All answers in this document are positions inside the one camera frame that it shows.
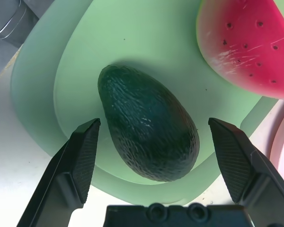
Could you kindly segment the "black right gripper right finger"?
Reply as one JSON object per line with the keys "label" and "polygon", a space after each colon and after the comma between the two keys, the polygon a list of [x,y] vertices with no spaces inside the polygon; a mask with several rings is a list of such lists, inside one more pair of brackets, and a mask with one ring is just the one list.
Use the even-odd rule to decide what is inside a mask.
{"label": "black right gripper right finger", "polygon": [[232,201],[256,227],[284,227],[284,179],[235,125],[209,118],[215,154]]}

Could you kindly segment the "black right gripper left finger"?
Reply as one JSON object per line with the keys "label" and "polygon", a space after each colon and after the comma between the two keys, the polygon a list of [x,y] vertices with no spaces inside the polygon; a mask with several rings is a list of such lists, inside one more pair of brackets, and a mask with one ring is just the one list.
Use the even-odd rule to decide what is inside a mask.
{"label": "black right gripper left finger", "polygon": [[80,126],[50,160],[19,227],[66,227],[83,208],[95,167],[100,119]]}

